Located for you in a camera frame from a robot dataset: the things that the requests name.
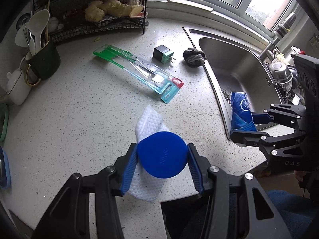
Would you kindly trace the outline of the grey gooseneck faucet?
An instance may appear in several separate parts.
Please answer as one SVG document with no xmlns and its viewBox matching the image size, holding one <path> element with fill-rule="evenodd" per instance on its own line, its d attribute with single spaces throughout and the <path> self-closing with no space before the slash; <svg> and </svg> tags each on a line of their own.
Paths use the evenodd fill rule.
<svg viewBox="0 0 319 239">
<path fill-rule="evenodd" d="M 290 31 L 290 28 L 294 24 L 295 20 L 296 14 L 294 12 L 291 12 L 282 23 L 277 25 L 274 30 L 274 40 L 269 42 L 268 45 L 258 55 L 261 61 L 264 61 L 266 59 L 266 57 L 268 56 L 267 52 L 273 51 L 276 48 L 276 45 L 279 43 L 279 41 Z"/>
</svg>

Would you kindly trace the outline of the blue round lid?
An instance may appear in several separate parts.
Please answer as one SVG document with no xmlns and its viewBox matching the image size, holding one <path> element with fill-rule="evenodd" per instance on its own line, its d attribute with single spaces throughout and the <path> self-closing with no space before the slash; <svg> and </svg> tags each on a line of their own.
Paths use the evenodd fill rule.
<svg viewBox="0 0 319 239">
<path fill-rule="evenodd" d="M 142 167 L 151 176 L 168 179 L 185 168 L 188 147 L 177 134 L 161 131 L 138 143 L 137 156 Z"/>
</svg>

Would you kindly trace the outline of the stainless steel sink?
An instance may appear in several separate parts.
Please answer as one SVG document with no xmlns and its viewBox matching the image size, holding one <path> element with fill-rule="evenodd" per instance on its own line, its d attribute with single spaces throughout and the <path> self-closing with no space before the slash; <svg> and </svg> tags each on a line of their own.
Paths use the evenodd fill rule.
<svg viewBox="0 0 319 239">
<path fill-rule="evenodd" d="M 193 47 L 206 54 L 204 69 L 222 116 L 226 135 L 230 135 L 231 92 L 245 92 L 252 112 L 261 113 L 284 99 L 268 68 L 260 61 L 258 50 L 234 38 L 184 27 Z"/>
</svg>

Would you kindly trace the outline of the black green power adapter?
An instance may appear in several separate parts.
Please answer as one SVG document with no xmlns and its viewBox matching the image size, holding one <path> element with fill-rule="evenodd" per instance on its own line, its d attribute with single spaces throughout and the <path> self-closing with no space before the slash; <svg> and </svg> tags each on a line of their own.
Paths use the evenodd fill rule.
<svg viewBox="0 0 319 239">
<path fill-rule="evenodd" d="M 161 62 L 162 64 L 167 64 L 168 62 L 173 62 L 174 52 L 164 45 L 160 45 L 154 48 L 153 57 Z"/>
</svg>

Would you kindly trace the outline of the white paper towel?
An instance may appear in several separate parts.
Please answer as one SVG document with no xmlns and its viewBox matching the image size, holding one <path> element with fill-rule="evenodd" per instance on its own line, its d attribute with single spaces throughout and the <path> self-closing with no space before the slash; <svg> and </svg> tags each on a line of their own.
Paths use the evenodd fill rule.
<svg viewBox="0 0 319 239">
<path fill-rule="evenodd" d="M 150 137 L 158 132 L 168 132 L 162 116 L 148 105 L 135 127 L 135 136 L 138 143 L 143 145 L 151 142 Z M 156 157 L 151 150 L 137 151 L 137 164 L 129 187 L 129 194 L 147 202 L 154 202 L 160 194 L 165 178 L 156 176 Z"/>
</svg>

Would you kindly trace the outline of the green tray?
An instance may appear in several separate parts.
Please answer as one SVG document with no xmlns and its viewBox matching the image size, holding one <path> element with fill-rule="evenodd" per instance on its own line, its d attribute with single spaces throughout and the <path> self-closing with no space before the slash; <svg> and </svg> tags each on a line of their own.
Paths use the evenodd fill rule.
<svg viewBox="0 0 319 239">
<path fill-rule="evenodd" d="M 0 114 L 0 142 L 3 142 L 7 134 L 9 121 L 9 108 L 7 104 L 1 104 Z"/>
</svg>

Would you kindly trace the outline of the dark green utensil mug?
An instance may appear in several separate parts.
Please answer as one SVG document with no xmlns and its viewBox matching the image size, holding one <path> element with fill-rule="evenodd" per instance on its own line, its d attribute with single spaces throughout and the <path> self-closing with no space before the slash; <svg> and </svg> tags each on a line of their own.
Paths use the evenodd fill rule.
<svg viewBox="0 0 319 239">
<path fill-rule="evenodd" d="M 26 60 L 26 63 L 27 70 L 25 72 L 25 82 L 28 86 L 33 87 L 38 85 L 41 81 L 52 77 L 59 68 L 61 59 L 55 44 L 53 44 L 52 41 L 48 41 L 44 48 L 36 53 L 31 59 Z M 28 78 L 30 70 L 37 77 L 37 80 L 33 83 L 31 83 Z"/>
</svg>

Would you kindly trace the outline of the white rice cooker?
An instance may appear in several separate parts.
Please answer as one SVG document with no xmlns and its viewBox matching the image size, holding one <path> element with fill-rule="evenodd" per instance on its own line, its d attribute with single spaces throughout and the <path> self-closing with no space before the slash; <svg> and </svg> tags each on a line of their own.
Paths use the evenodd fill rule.
<svg viewBox="0 0 319 239">
<path fill-rule="evenodd" d="M 295 46 L 291 46 L 290 49 L 291 49 L 292 55 L 305 55 L 305 52 L 303 50 L 301 50 Z"/>
</svg>

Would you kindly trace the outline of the ginger root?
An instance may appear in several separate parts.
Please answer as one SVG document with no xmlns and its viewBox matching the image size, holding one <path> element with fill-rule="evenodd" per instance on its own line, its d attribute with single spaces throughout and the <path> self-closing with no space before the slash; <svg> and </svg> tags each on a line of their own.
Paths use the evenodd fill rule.
<svg viewBox="0 0 319 239">
<path fill-rule="evenodd" d="M 106 15 L 113 17 L 138 17 L 144 10 L 139 0 L 130 0 L 128 4 L 118 0 L 92 1 L 85 9 L 85 20 L 88 22 L 100 22 Z"/>
</svg>

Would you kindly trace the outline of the grey dish rag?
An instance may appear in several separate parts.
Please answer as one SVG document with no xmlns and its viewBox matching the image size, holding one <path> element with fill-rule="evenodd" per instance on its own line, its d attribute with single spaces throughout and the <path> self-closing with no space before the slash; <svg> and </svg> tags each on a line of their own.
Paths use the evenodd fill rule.
<svg viewBox="0 0 319 239">
<path fill-rule="evenodd" d="M 193 48 L 188 48 L 183 52 L 184 61 L 188 66 L 192 68 L 198 68 L 204 66 L 207 60 L 206 54 L 203 51 L 199 51 Z"/>
</svg>

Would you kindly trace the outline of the steel wool scrubber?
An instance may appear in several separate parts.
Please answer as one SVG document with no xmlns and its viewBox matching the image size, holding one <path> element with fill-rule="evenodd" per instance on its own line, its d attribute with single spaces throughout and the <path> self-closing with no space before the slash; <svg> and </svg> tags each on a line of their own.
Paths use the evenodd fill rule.
<svg viewBox="0 0 319 239">
<path fill-rule="evenodd" d="M 283 98 L 284 104 L 292 104 L 294 96 L 286 90 L 284 85 L 279 80 L 274 80 L 273 85 L 277 88 Z"/>
</svg>

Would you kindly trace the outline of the blue tissue pack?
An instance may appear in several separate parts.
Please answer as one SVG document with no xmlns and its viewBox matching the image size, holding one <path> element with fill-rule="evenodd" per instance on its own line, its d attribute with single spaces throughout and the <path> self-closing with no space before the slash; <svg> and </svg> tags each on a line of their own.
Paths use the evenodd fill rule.
<svg viewBox="0 0 319 239">
<path fill-rule="evenodd" d="M 230 103 L 232 107 L 231 132 L 253 131 L 256 127 L 252 118 L 248 97 L 245 92 L 231 92 Z"/>
</svg>

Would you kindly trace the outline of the white rice spoon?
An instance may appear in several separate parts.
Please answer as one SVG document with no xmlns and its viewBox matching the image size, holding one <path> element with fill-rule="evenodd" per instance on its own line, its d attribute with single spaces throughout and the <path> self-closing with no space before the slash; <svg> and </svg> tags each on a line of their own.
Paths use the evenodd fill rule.
<svg viewBox="0 0 319 239">
<path fill-rule="evenodd" d="M 46 28 L 50 17 L 50 12 L 47 9 L 43 9 L 35 13 L 29 20 L 27 28 L 31 31 L 31 34 L 35 37 L 35 51 L 38 53 L 41 49 L 41 35 Z"/>
</svg>

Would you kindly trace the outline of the green toothbrush blister pack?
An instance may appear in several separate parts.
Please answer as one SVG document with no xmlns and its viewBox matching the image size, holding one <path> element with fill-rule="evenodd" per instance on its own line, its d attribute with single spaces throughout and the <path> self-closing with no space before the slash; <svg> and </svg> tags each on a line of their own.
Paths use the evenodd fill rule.
<svg viewBox="0 0 319 239">
<path fill-rule="evenodd" d="M 112 63 L 126 71 L 160 95 L 164 103 L 169 103 L 183 87 L 184 83 L 157 65 L 129 51 L 105 44 L 93 51 L 93 55 Z"/>
</svg>

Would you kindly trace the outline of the blue saucer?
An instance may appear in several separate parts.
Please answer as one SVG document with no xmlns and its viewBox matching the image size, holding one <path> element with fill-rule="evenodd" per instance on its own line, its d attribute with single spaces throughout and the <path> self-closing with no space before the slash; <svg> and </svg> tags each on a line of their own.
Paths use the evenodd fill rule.
<svg viewBox="0 0 319 239">
<path fill-rule="evenodd" d="M 1 188 L 8 189 L 11 186 L 9 161 L 6 152 L 1 147 Z"/>
</svg>

